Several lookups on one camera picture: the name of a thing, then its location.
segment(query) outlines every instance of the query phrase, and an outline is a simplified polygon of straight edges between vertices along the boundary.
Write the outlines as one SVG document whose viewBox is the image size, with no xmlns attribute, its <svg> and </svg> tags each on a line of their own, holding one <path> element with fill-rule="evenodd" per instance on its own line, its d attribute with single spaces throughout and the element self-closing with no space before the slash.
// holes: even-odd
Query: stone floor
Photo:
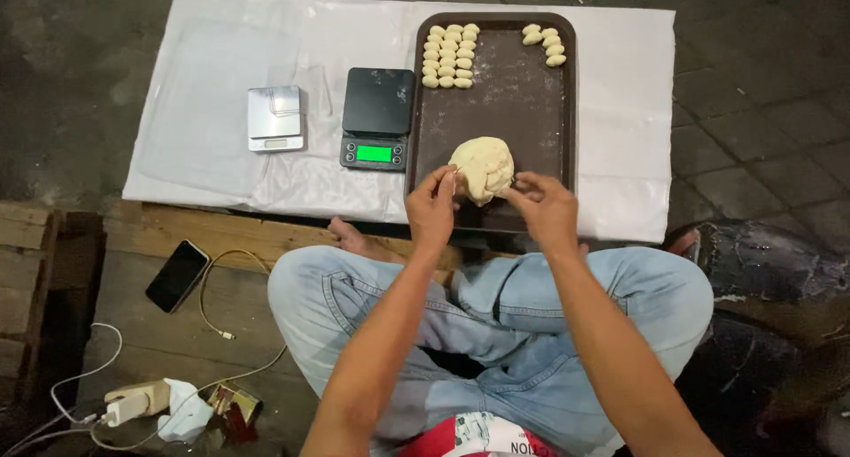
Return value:
<svg viewBox="0 0 850 457">
<path fill-rule="evenodd" d="M 850 252 L 850 0 L 433 0 L 670 8 L 670 229 L 760 219 Z M 171 0 L 0 0 L 0 198 L 120 194 Z"/>
</svg>

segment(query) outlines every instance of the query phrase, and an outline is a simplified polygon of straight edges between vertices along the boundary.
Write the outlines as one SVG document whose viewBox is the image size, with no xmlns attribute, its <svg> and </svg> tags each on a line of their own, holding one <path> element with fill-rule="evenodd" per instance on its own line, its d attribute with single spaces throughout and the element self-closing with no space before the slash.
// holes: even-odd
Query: baking tray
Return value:
<svg viewBox="0 0 850 457">
<path fill-rule="evenodd" d="M 429 89 L 421 84 L 422 45 L 432 26 L 480 29 L 471 89 Z M 523 45 L 528 24 L 558 30 L 567 61 L 546 65 L 539 43 Z M 576 186 L 576 31 L 557 14 L 532 12 L 443 13 L 432 15 L 417 33 L 417 87 L 406 172 L 406 191 L 447 164 L 468 139 L 494 136 L 505 141 L 514 169 L 548 174 L 570 190 Z M 522 216 L 494 198 L 478 208 L 469 200 L 455 213 L 455 228 L 525 232 Z"/>
</svg>

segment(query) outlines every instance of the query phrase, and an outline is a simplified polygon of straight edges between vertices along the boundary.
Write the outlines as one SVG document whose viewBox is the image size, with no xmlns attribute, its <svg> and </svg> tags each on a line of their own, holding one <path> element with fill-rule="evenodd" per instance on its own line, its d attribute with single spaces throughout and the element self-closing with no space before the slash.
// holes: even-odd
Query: dough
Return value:
<svg viewBox="0 0 850 457">
<path fill-rule="evenodd" d="M 452 50 L 452 52 L 457 51 L 457 42 L 454 40 L 443 40 L 440 42 L 440 48 L 446 50 Z"/>
<path fill-rule="evenodd" d="M 452 153 L 469 199 L 481 207 L 514 181 L 514 159 L 507 144 L 492 136 L 480 136 L 461 144 Z"/>
<path fill-rule="evenodd" d="M 455 86 L 459 89 L 468 89 L 473 86 L 473 81 L 468 78 L 455 78 Z"/>
<path fill-rule="evenodd" d="M 551 57 L 553 55 L 563 55 L 564 54 L 564 46 L 563 45 L 553 45 L 546 49 L 546 56 Z"/>
<path fill-rule="evenodd" d="M 437 75 L 441 77 L 453 77 L 455 75 L 455 69 L 450 66 L 441 66 L 440 70 L 437 71 Z"/>
<path fill-rule="evenodd" d="M 550 38 L 543 41 L 543 47 L 545 47 L 547 49 L 549 47 L 552 47 L 553 45 L 560 45 L 560 44 L 561 44 L 561 38 L 558 37 L 557 35 L 553 35 Z"/>
<path fill-rule="evenodd" d="M 546 65 L 548 66 L 559 66 L 567 61 L 567 58 L 563 55 L 553 55 L 546 60 Z"/>
<path fill-rule="evenodd" d="M 525 28 L 523 29 L 523 35 L 528 35 L 536 31 L 540 31 L 540 26 L 538 26 L 537 24 L 531 24 L 530 26 L 525 26 Z"/>
<path fill-rule="evenodd" d="M 422 85 L 425 85 L 429 89 L 436 89 L 440 85 L 440 80 L 438 80 L 437 77 L 426 75 L 425 77 L 422 77 Z"/>
<path fill-rule="evenodd" d="M 473 52 L 470 49 L 458 49 L 456 55 L 457 55 L 456 58 L 458 58 L 458 59 L 474 59 L 475 58 L 475 52 Z"/>
<path fill-rule="evenodd" d="M 543 40 L 543 36 L 538 31 L 533 31 L 525 36 L 523 39 L 523 45 L 531 45 L 532 43 L 537 43 L 540 40 Z"/>
<path fill-rule="evenodd" d="M 459 31 L 450 31 L 443 36 L 443 40 L 451 40 L 452 42 L 460 43 L 463 40 L 463 36 Z"/>
</svg>

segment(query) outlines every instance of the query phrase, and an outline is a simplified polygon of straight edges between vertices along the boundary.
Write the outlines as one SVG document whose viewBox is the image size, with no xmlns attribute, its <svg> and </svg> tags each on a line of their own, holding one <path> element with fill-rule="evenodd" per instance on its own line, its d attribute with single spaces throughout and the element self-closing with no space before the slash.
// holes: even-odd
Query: smartphone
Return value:
<svg viewBox="0 0 850 457">
<path fill-rule="evenodd" d="M 183 240 L 144 293 L 160 309 L 172 313 L 192 292 L 209 264 L 210 257 L 206 253 Z"/>
</svg>

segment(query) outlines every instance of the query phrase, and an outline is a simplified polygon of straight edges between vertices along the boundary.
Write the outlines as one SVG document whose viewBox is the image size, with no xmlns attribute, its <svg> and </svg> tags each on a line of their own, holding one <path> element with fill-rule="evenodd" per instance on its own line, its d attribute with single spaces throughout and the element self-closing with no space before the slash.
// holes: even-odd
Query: light blue jeans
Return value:
<svg viewBox="0 0 850 457">
<path fill-rule="evenodd" d="M 667 374 L 679 376 L 711 318 L 713 296 L 702 271 L 651 248 L 590 253 L 587 263 Z M 324 246 L 290 251 L 275 265 L 274 319 L 320 397 L 345 343 L 401 268 Z M 459 378 L 418 346 L 469 355 L 486 369 L 474 380 Z M 572 455 L 611 455 L 622 446 L 581 366 L 541 254 L 464 267 L 451 290 L 431 283 L 416 346 L 378 423 L 373 454 L 474 411 L 510 420 Z"/>
</svg>

